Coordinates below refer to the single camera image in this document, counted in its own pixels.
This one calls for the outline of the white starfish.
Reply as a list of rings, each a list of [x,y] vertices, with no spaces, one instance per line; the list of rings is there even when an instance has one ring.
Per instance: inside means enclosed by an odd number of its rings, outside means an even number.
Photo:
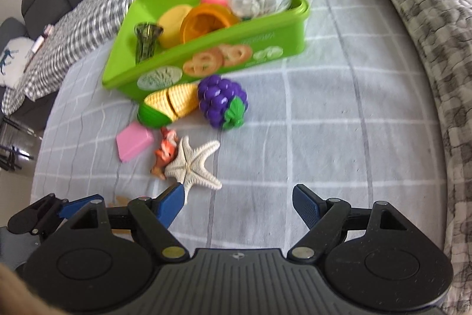
[[[172,177],[183,185],[184,205],[194,185],[201,185],[211,190],[220,190],[222,183],[205,167],[207,159],[220,148],[218,140],[209,141],[197,148],[192,148],[190,138],[184,136],[178,144],[176,158],[165,167],[165,176]]]

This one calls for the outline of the small orange fox figurine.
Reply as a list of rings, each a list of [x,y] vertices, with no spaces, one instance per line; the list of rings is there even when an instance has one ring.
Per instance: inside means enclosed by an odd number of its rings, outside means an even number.
[[[169,130],[165,126],[160,128],[162,139],[158,148],[154,151],[155,163],[150,173],[161,180],[165,180],[165,168],[176,158],[178,153],[178,135],[175,130]]]

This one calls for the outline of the pink rectangular box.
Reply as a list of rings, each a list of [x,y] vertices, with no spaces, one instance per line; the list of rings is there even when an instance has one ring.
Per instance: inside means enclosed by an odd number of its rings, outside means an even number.
[[[121,162],[128,162],[153,142],[154,135],[150,129],[138,122],[132,122],[116,136],[118,158]]]

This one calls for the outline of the toy corn cob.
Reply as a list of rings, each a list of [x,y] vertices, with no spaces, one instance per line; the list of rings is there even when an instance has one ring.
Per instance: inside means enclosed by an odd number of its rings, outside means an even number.
[[[197,84],[175,85],[149,94],[137,109],[137,120],[146,127],[160,129],[198,107]]]

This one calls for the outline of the purple toy grapes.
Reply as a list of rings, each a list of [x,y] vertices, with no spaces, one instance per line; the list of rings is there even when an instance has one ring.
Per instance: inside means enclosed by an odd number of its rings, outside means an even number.
[[[236,81],[214,74],[198,85],[199,109],[217,130],[232,130],[244,124],[249,107],[246,91]]]

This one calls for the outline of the leopard triangle hair clip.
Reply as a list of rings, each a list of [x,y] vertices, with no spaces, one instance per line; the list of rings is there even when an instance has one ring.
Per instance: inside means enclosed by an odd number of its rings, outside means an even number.
[[[158,38],[163,33],[163,28],[155,23],[138,23],[135,26],[137,45],[135,51],[135,62],[138,64],[154,56],[158,46]]]

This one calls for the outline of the yellow toy pot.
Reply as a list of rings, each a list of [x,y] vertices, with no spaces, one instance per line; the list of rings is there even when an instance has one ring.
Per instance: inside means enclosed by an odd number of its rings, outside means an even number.
[[[192,10],[192,6],[181,4],[165,12],[158,20],[163,32],[158,37],[159,45],[163,49],[170,49],[181,43],[180,29],[183,20]]]

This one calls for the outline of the orange ribbed toy slice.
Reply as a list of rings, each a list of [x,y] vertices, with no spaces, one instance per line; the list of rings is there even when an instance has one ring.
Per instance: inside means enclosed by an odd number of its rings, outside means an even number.
[[[192,8],[184,17],[180,27],[180,40],[187,43],[216,30],[234,26],[240,21],[226,6],[202,3]]]

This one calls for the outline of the white cushion with print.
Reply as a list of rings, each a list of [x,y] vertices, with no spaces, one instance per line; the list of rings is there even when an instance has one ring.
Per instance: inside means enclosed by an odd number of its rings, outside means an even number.
[[[1,86],[15,89],[18,85],[34,41],[27,37],[10,39],[1,50]]]

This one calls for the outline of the green plastic cookie box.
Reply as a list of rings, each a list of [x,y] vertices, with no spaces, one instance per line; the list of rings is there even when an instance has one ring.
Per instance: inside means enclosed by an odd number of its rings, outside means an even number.
[[[101,79],[103,87],[140,101],[174,84],[243,70],[299,54],[305,48],[305,20],[310,7],[307,0],[291,0],[290,7],[280,13],[240,21],[173,48],[157,47],[152,58],[135,60],[138,23],[157,22],[176,6],[196,8],[199,1],[135,0],[112,46]]]

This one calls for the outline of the grey checkered sofa blanket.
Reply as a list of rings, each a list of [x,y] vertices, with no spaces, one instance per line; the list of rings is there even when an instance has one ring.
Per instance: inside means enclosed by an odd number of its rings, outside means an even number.
[[[423,66],[442,136],[446,227],[439,247],[454,268],[443,308],[449,314],[467,314],[471,311],[471,0],[390,2]],[[42,90],[59,93],[75,63],[106,43],[111,48],[114,44],[118,32],[103,40],[76,39],[68,26],[75,15],[74,11],[65,15],[39,51],[32,78]]]

